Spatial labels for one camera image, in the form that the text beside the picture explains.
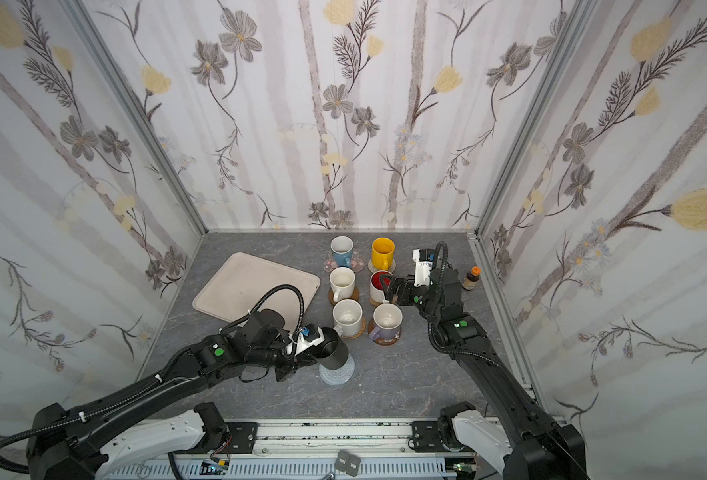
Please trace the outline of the red interior white mug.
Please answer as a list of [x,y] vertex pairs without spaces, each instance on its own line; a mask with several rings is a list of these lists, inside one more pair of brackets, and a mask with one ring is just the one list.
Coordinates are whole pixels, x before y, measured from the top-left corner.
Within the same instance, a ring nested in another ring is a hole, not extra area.
[[385,292],[391,281],[391,273],[377,272],[369,280],[369,303],[379,306],[385,302]]

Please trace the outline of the lavender mug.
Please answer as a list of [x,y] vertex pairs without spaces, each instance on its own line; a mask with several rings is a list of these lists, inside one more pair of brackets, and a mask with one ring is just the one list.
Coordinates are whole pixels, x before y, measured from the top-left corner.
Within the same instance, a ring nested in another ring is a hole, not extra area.
[[369,331],[367,333],[373,328],[379,328],[379,330],[383,330],[381,335],[385,338],[389,338],[393,336],[393,333],[389,334],[387,330],[397,330],[401,328],[402,323],[403,312],[401,312],[401,309],[393,304],[383,303],[375,308],[373,319],[369,324]]

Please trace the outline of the yellow mug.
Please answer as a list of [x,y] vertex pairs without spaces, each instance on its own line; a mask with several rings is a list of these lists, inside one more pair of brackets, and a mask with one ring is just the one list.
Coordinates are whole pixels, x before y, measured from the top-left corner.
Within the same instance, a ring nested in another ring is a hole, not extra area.
[[377,238],[371,244],[371,260],[369,270],[393,272],[395,265],[395,242],[387,237]]

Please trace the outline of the woven rattan round coaster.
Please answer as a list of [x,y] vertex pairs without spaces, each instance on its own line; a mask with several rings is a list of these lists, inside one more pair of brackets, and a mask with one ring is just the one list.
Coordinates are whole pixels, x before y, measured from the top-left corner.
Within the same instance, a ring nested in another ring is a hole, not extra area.
[[367,330],[367,322],[363,321],[361,322],[361,328],[359,328],[359,331],[355,335],[342,335],[342,338],[345,340],[357,339],[365,333],[365,330]]

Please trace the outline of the pink cherry blossom coaster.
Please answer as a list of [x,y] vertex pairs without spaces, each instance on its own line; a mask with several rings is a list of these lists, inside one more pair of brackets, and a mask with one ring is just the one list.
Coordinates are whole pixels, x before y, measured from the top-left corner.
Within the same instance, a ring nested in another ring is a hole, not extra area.
[[[361,270],[365,267],[365,265],[363,265],[363,260],[359,257],[354,257],[351,260],[350,265],[344,263],[342,266],[353,270],[355,273],[361,272]],[[335,269],[341,268],[342,266],[337,264],[335,258],[330,257],[324,264],[324,270],[325,272],[332,273]]]

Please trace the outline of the dark brown glossy round coaster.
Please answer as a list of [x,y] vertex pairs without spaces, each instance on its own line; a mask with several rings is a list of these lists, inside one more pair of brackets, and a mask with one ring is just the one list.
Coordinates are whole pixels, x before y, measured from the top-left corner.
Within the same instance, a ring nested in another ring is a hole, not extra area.
[[403,333],[403,329],[399,328],[397,330],[387,330],[387,333],[391,334],[393,333],[393,336],[389,338],[383,337],[381,335],[383,333],[383,330],[379,330],[379,328],[373,328],[368,334],[367,337],[371,339],[371,341],[375,342],[377,345],[381,346],[391,346],[393,344],[396,344],[400,339],[401,339],[401,334]]

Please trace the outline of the beige plastic tray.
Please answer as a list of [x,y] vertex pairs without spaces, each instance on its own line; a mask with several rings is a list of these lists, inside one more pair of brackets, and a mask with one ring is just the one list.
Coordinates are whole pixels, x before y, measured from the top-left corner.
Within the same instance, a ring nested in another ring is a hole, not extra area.
[[290,284],[303,294],[305,309],[321,285],[319,276],[238,252],[229,257],[193,300],[203,314],[232,323],[273,287]]

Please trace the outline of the blue mug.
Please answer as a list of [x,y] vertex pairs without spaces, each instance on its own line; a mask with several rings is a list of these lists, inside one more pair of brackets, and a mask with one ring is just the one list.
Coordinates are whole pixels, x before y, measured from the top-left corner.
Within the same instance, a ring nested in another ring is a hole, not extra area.
[[338,267],[353,268],[354,242],[348,236],[337,236],[331,241],[333,260]]

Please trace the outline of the grey blue round coaster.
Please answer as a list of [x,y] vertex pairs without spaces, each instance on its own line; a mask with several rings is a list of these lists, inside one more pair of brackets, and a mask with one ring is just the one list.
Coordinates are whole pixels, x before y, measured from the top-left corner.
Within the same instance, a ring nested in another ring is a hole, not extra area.
[[347,383],[355,373],[355,359],[350,356],[346,363],[338,369],[329,369],[319,366],[320,377],[325,384],[339,386]]

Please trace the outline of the white braided round coaster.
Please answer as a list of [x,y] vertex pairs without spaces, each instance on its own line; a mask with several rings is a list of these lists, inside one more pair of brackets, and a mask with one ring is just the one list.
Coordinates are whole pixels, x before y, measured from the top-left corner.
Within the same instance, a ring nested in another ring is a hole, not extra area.
[[375,267],[375,265],[373,265],[373,262],[371,262],[371,260],[369,260],[367,262],[367,268],[369,268],[369,272],[371,272],[371,274],[375,274],[377,272],[386,272],[386,271],[393,274],[393,272],[395,272],[395,270],[397,270],[397,262],[394,261],[391,264],[391,266],[389,266],[389,268],[387,268],[386,270],[383,270],[383,269],[379,269],[379,268]]

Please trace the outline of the black mug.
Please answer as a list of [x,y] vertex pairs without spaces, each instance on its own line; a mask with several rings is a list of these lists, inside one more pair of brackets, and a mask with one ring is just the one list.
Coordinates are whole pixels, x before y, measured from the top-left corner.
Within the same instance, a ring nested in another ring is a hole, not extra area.
[[339,370],[350,358],[348,346],[333,328],[322,327],[321,342],[311,347],[311,354],[327,370]]

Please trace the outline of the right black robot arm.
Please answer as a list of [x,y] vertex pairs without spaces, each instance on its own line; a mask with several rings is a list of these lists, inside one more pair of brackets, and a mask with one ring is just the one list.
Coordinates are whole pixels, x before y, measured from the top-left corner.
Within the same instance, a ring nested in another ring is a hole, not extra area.
[[427,321],[431,347],[457,361],[497,414],[495,423],[461,405],[441,414],[445,448],[473,450],[505,479],[587,478],[581,433],[541,408],[499,360],[487,331],[465,311],[447,243],[415,250],[413,262],[414,274],[387,280],[385,300],[417,308]]

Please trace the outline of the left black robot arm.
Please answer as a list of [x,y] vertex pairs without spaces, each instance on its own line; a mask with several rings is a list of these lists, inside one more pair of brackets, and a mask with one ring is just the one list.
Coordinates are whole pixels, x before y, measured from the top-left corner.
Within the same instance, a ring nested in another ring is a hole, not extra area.
[[40,410],[31,429],[0,439],[0,468],[33,479],[94,479],[109,460],[103,447],[164,408],[252,366],[277,367],[288,376],[298,366],[301,330],[285,332],[260,318],[265,303],[282,291],[303,297],[293,285],[275,286],[248,314],[181,348],[155,374],[69,410],[59,404]]

